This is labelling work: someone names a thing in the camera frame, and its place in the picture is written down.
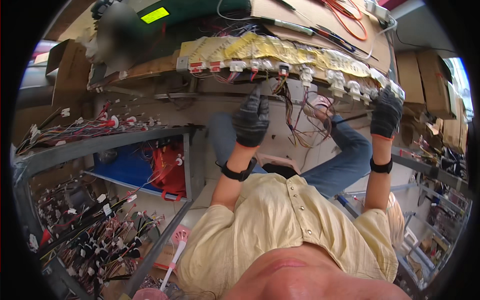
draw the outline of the white cable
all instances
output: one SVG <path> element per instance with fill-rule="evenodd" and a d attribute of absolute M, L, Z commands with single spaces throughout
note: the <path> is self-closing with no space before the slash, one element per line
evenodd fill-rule
<path fill-rule="evenodd" d="M 395 21 L 395 24 L 393 24 L 393 25 L 390 26 L 390 27 L 385 28 L 384 30 L 380 31 L 379 33 L 377 33 L 377 34 L 375 35 L 375 37 L 373 38 L 373 41 L 372 41 L 372 48 L 370 49 L 370 52 L 368 53 L 367 57 L 362 57 L 362 56 L 356 55 L 356 54 L 354 54 L 354 55 L 355 55 L 356 57 L 360 58 L 360 59 L 363 59 L 363 60 L 369 59 L 369 58 L 372 56 L 373 46 L 375 45 L 375 40 L 377 39 L 377 37 L 378 37 L 379 35 L 381 35 L 382 33 L 387 32 L 387 31 L 390 30 L 390 29 L 396 28 L 396 26 L 398 25 L 398 22 L 397 22 L 395 19 L 392 19 L 392 20 Z"/>
<path fill-rule="evenodd" d="M 255 17 L 248 17 L 248 18 L 243 18 L 243 19 L 232 19 L 232 18 L 228 18 L 226 16 L 223 16 L 221 13 L 220 13 L 220 5 L 222 4 L 223 0 L 220 0 L 218 1 L 218 5 L 216 6 L 216 13 L 224 18 L 224 19 L 227 19 L 227 20 L 232 20 L 232 21 L 245 21 L 245 20 L 251 20 L 251 19 L 257 19 Z"/>

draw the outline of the gray glove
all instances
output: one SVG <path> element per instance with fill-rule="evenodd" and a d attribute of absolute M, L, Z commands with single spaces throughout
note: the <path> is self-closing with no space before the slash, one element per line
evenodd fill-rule
<path fill-rule="evenodd" d="M 232 123 L 240 145 L 256 147 L 263 141 L 270 121 L 268 99 L 260 95 L 259 85 L 245 97 L 240 109 L 233 114 Z"/>
<path fill-rule="evenodd" d="M 372 113 L 370 134 L 392 139 L 402 118 L 402 102 L 395 97 L 392 87 L 388 85 L 378 96 L 378 102 Z"/>

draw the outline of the woman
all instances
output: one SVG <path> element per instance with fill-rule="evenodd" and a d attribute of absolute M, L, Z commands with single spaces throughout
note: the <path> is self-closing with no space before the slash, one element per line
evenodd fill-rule
<path fill-rule="evenodd" d="M 328 98 L 312 104 L 316 109 L 306 114 L 342 120 L 328 111 Z M 372 114 L 372 145 L 345 122 L 334 125 L 331 135 L 342 152 L 288 180 L 252 160 L 269 124 L 268 101 L 258 88 L 233 117 L 215 115 L 209 134 L 223 174 L 189 236 L 180 287 L 227 300 L 408 299 L 392 284 L 398 261 L 385 215 L 401 112 L 387 87 Z M 370 166 L 363 213 L 351 222 L 326 198 Z"/>

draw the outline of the tile floor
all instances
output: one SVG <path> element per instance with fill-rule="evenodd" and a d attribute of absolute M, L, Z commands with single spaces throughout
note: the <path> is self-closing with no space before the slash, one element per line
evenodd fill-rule
<path fill-rule="evenodd" d="M 299 90 L 301 87 L 298 86 L 298 83 L 292 82 L 291 85 L 289 84 L 289 86 L 292 93 L 292 99 L 300 99 L 302 91 Z M 245 86 L 231 86 L 226 84 L 219 84 L 217 82 L 203 84 L 204 91 L 215 90 L 243 93 L 245 89 Z M 148 119 L 148 117 L 153 117 L 154 119 L 160 119 L 163 124 L 168 125 L 183 125 L 187 123 L 207 124 L 208 119 L 214 112 L 232 112 L 239 105 L 238 99 L 206 99 L 206 101 L 200 100 L 195 102 L 188 109 L 177 111 L 175 109 L 175 106 L 171 103 L 163 104 L 155 100 L 147 99 L 137 99 L 135 101 L 129 101 L 134 99 L 134 97 L 129 95 L 112 93 L 100 94 L 97 97 L 97 108 L 101 107 L 102 102 L 105 101 L 105 99 L 110 99 L 112 100 L 112 102 L 114 102 L 116 99 L 120 99 L 120 103 L 112 105 L 109 114 L 128 114 L 130 116 L 137 115 L 137 118 L 139 120 L 146 120 Z M 344 118 L 362 113 L 362 106 L 359 107 L 360 110 L 355 108 L 353 110 L 354 113 L 344 112 L 351 111 L 351 107 L 351 104 L 340 105 L 338 106 L 337 110 L 343 112 L 341 113 L 341 115 L 344 116 Z M 298 105 L 294 106 L 293 116 L 297 116 L 299 109 L 300 107 Z M 301 170 L 304 172 L 331 159 L 338 152 L 335 142 L 332 139 L 324 141 L 310 151 L 307 151 L 307 148 L 303 148 L 301 146 L 293 146 L 288 140 L 289 130 L 287 125 L 285 124 L 285 106 L 283 103 L 270 101 L 270 121 L 271 123 L 266 138 L 259 149 L 260 153 L 279 157 L 290 157 L 292 159 L 295 159 Z M 352 128 L 358 129 L 361 134 L 371 140 L 368 123 L 369 121 L 365 118 L 349 122 Z M 305 115 L 303 114 L 301 115 L 298 128 L 303 131 L 312 130 L 312 125 L 306 120 Z M 307 140 L 310 143 L 317 144 L 320 141 L 320 137 L 309 136 Z M 193 204 L 192 209 L 187 213 L 187 215 L 181 222 L 183 225 L 189 228 L 192 228 L 195 225 L 195 223 L 203 215 L 206 207 L 210 204 L 216 182 L 221 174 L 220 168 L 215 164 L 215 160 L 216 159 L 213 149 L 210 145 L 208 145 L 207 151 L 205 153 L 206 186 L 199 198 Z M 411 169 L 394 164 L 392 170 L 392 186 L 408 183 L 408 180 L 412 176 L 412 174 L 413 171 Z M 352 184 L 346 189 L 346 191 L 363 191 L 367 187 L 367 181 L 368 176 Z M 116 189 L 116 192 L 119 195 L 123 195 L 127 191 L 126 188 L 121 186 L 117 186 Z M 419 196 L 418 188 L 412 188 L 408 191 L 398 191 L 394 194 L 400 203 L 402 211 L 416 211 L 418 213 L 418 216 L 426 218 L 430 203 L 428 201 L 425 201 L 422 206 L 417 207 L 417 200 Z M 358 206 L 360 209 L 360 203 L 353 199 L 349 199 L 349 201 L 352 201 L 354 205 Z M 135 202 L 137 203 L 137 210 L 146 210 L 148 214 L 152 214 L 154 211 L 156 211 L 158 215 L 164 214 L 166 217 L 165 222 L 162 222 L 162 224 L 164 225 L 168 224 L 168 222 L 175 215 L 176 211 L 178 211 L 182 205 L 182 203 L 164 201 L 159 197 L 149 195 L 144 192 L 138 193 L 138 198 Z M 338 201 L 333 202 L 347 216 L 350 216 L 350 214 L 341 206 Z M 412 221 L 409 227 L 420 240 L 426 233 L 426 228 L 420 222 Z"/>

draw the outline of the jeans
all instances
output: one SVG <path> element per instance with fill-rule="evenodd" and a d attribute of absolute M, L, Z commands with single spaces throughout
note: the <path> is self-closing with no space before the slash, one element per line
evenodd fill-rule
<path fill-rule="evenodd" d="M 332 117 L 334 122 L 341 120 L 342 117 L 339 115 Z M 232 116 L 225 112 L 215 113 L 208 122 L 208 132 L 208 139 L 215 151 L 217 162 L 222 166 L 230 157 L 237 139 L 232 126 Z M 301 174 L 309 185 L 314 186 L 327 199 L 370 172 L 372 157 L 370 142 L 346 122 L 336 125 L 330 134 L 342 152 Z M 267 172 L 257 164 L 252 173 Z"/>

